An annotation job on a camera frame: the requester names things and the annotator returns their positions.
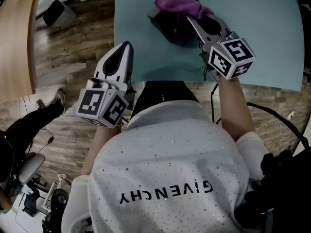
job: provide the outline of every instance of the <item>shoe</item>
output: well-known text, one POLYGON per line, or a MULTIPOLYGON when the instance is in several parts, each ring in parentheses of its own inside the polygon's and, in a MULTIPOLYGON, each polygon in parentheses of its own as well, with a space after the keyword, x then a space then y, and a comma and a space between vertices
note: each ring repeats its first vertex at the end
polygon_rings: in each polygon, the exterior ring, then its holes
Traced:
POLYGON ((39 100, 38 100, 37 102, 35 102, 35 103, 36 103, 36 105, 37 105, 37 109, 38 109, 38 110, 45 108, 45 105, 44 105, 44 103, 42 102, 41 99, 39 99, 39 100))
POLYGON ((53 100, 53 103, 55 103, 57 100, 60 101, 60 103, 62 104, 62 106, 65 106, 66 103, 66 97, 65 97, 65 93, 62 89, 59 89, 55 95, 55 98, 53 100))

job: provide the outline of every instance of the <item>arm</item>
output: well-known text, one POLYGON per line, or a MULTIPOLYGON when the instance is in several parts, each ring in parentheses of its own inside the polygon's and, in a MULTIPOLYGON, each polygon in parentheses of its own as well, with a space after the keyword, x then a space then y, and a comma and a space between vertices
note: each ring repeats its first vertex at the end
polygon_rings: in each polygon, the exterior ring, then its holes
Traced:
POLYGON ((112 137, 116 136, 120 132, 121 127, 115 127, 114 129, 108 129, 104 127, 97 128, 91 147, 83 163, 81 171, 82 175, 91 173, 96 156, 102 149, 103 145, 105 145, 107 141, 109 141, 112 137))
POLYGON ((232 80, 226 80, 223 76, 219 78, 219 99, 222 127, 234 141, 248 132, 255 131, 238 78, 232 80))

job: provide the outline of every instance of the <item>light blue mat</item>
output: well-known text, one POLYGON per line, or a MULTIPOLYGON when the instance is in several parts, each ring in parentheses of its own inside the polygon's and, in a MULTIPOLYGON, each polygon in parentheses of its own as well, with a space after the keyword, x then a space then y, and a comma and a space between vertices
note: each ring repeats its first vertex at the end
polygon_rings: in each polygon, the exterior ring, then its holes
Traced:
MULTIPOLYGON (((155 0, 116 0, 115 44, 134 47, 132 81, 203 80, 199 48, 171 44, 150 23, 155 0)), ((304 37, 296 0, 200 0, 246 39, 256 60, 242 83, 300 91, 304 37)))

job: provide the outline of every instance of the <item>trash bin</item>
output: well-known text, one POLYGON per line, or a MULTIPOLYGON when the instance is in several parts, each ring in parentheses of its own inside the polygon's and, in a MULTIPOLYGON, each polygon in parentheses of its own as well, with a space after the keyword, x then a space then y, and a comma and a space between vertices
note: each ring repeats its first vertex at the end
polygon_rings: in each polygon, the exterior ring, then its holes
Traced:
POLYGON ((72 9, 59 0, 55 0, 44 13, 43 20, 49 27, 65 27, 73 21, 75 16, 72 9))

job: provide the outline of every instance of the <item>purple cloth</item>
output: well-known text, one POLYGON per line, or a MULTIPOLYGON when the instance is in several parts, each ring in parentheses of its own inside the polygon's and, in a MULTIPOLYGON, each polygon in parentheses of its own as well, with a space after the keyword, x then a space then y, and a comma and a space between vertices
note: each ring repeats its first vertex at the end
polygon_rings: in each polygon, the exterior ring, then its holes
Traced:
POLYGON ((182 12, 197 19, 201 19, 204 15, 208 16, 214 14, 209 8, 201 6, 201 4, 195 0, 155 0, 155 5, 160 10, 182 12))

